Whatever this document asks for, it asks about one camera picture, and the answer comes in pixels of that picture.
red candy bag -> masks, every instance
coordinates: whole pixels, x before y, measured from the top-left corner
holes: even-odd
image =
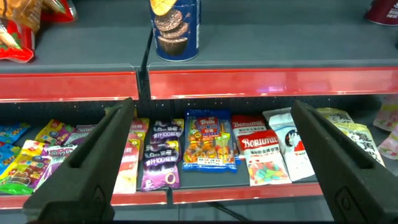
[[[238,139],[248,165],[250,186],[292,183],[275,131],[259,131],[238,136]]]
[[[41,0],[0,1],[0,59],[26,63],[34,56]]]
[[[71,22],[77,17],[71,0],[43,0],[42,20],[48,22]]]

yellow candy package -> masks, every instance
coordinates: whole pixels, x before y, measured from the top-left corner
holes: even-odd
[[[31,194],[39,183],[50,159],[41,156],[45,144],[27,140],[21,152],[3,172],[0,191],[9,194]]]
[[[352,139],[359,147],[365,150],[365,152],[377,160],[381,165],[385,166],[376,144],[374,143],[372,134],[366,125],[354,123],[335,123],[335,126],[350,139]]]

white snack package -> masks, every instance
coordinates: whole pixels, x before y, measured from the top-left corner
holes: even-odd
[[[290,114],[290,108],[264,111],[262,114],[278,135],[280,151],[285,159],[290,179],[294,182],[314,175],[310,159]]]

red shelf edge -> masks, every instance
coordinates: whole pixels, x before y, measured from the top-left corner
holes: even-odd
[[[174,204],[323,195],[318,183],[174,190]]]
[[[398,93],[398,67],[149,71],[153,100]]]
[[[0,74],[0,103],[137,100],[135,71]]]
[[[21,209],[28,195],[0,196],[0,209]],[[136,192],[135,194],[115,194],[111,205],[163,205],[167,203],[166,192]]]

red snack bag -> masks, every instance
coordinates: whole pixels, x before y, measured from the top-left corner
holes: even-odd
[[[41,0],[0,1],[0,59],[28,62],[40,27]]]
[[[250,186],[292,183],[275,131],[259,131],[239,136],[238,139],[248,165]]]
[[[43,0],[42,20],[49,22],[71,22],[77,17],[71,0]]]
[[[258,131],[265,131],[266,124],[263,116],[246,116],[234,115],[232,116],[232,129],[234,131],[237,148],[235,148],[235,155],[239,155],[240,159],[244,159],[243,148],[239,143],[238,137],[242,135],[252,134]]]

